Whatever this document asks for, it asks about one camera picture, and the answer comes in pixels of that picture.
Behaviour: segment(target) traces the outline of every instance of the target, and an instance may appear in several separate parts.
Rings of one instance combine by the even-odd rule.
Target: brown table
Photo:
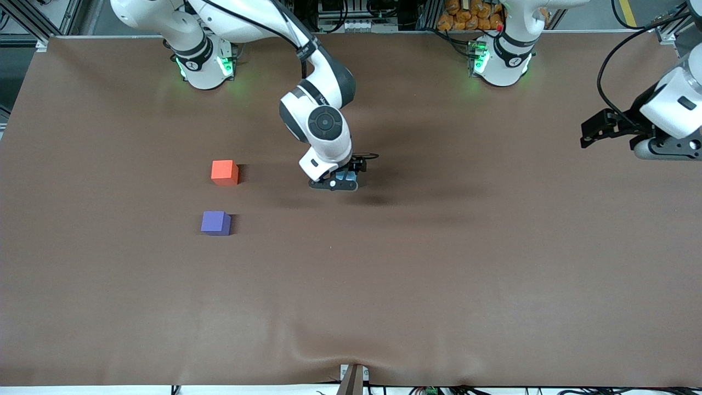
[[[497,89],[430,35],[322,41],[355,74],[357,193],[310,190],[291,48],[195,91],[158,39],[54,39],[0,144],[0,383],[702,384],[702,169],[581,150],[620,34],[547,34]],[[653,35],[605,79],[675,61]],[[246,164],[213,185],[211,160]],[[205,210],[236,234],[201,235]]]

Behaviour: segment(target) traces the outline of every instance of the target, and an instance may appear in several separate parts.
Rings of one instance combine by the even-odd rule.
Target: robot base
[[[477,56],[468,60],[468,67],[471,76],[478,75],[490,85],[510,86],[519,81],[519,78],[527,72],[531,55],[522,62],[519,59],[519,66],[508,67],[505,61],[496,55],[495,39],[484,35],[480,37],[471,52]]]
[[[200,70],[190,70],[187,62],[183,65],[174,58],[180,68],[183,81],[203,91],[215,89],[224,81],[233,80],[237,68],[237,47],[214,35],[208,35],[208,38],[212,40],[214,50]]]

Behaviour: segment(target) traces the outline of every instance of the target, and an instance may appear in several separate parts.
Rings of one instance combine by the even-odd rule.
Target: wooden block
[[[209,236],[228,236],[232,227],[232,216],[226,212],[204,212],[200,231]]]
[[[221,186],[239,183],[239,167],[233,160],[212,161],[212,181]]]

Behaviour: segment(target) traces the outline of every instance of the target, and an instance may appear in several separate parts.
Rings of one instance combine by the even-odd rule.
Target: orange cube
[[[239,183],[239,167],[233,160],[212,161],[212,181],[221,186]]]

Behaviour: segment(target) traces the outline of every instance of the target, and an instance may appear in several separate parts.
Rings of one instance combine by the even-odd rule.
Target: green led light
[[[471,41],[468,45],[470,45],[470,48],[479,48],[479,49],[487,48],[487,44],[485,44],[482,41]]]
[[[222,69],[222,73],[225,76],[230,76],[232,75],[232,70],[234,69],[232,65],[232,60],[229,58],[220,58],[219,56],[217,57],[217,63],[220,66],[220,69]]]
[[[530,60],[531,60],[531,55],[529,55],[529,57],[527,57],[526,60],[524,61],[524,68],[522,69],[522,74],[527,72],[527,70],[529,69],[529,61]]]
[[[475,60],[475,72],[481,73],[485,71],[485,66],[487,65],[487,61],[490,59],[490,51],[484,50],[478,58]]]
[[[178,64],[178,68],[180,69],[180,75],[182,75],[183,78],[186,78],[185,70],[183,69],[183,65],[180,63],[180,60],[178,58],[176,58],[175,62]]]

